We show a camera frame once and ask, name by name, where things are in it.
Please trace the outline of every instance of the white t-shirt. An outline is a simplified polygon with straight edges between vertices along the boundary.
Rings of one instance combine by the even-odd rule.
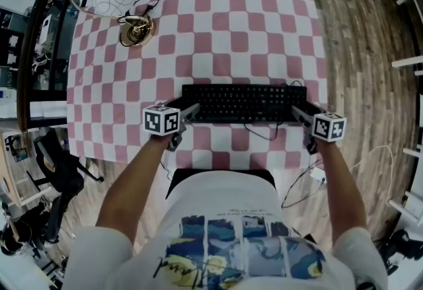
[[[269,182],[236,172],[203,172],[182,181],[157,234],[133,256],[122,233],[77,234],[64,290],[387,289],[382,259],[365,229],[354,228],[332,254],[284,225]]]

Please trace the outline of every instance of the white cable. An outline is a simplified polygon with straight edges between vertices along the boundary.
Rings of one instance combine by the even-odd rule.
[[[388,194],[386,195],[386,200],[385,203],[388,207],[390,207],[388,201],[389,201],[389,197],[391,196],[391,188],[392,188],[392,181],[393,181],[393,175],[394,175],[394,155],[392,154],[392,150],[390,147],[388,147],[387,145],[378,145],[377,147],[374,147],[371,151],[369,151],[367,154],[365,154],[365,156],[358,162],[356,163],[354,166],[352,166],[350,168],[350,171],[353,170],[354,168],[356,168],[358,165],[360,165],[364,160],[367,159],[367,156],[369,156],[370,154],[372,154],[376,149],[380,149],[380,148],[387,148],[389,150],[389,154],[391,155],[391,178],[389,179],[389,186],[388,186]]]

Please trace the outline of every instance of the checkered tablecloth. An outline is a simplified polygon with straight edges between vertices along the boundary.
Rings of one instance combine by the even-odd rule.
[[[147,2],[136,7],[142,13]],[[81,13],[67,88],[71,153],[130,162],[147,141],[146,106],[181,95],[183,84],[279,84],[298,80],[327,103],[326,61],[314,0],[160,0],[155,35],[125,48],[115,20]],[[274,126],[253,130],[266,137]],[[298,168],[309,164],[301,127],[267,141],[243,125],[188,126],[169,168]]]

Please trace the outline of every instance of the lamp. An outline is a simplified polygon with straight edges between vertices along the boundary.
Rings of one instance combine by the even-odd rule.
[[[121,24],[121,42],[125,43],[124,46],[144,45],[154,33],[155,26],[149,16],[126,16],[135,0],[91,0],[93,12],[79,6],[75,0],[71,2],[76,9],[93,17],[117,19]]]

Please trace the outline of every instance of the black keyboard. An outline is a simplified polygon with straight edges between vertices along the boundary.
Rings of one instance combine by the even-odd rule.
[[[182,99],[200,103],[193,123],[296,122],[291,106],[304,107],[307,88],[288,85],[183,85]]]

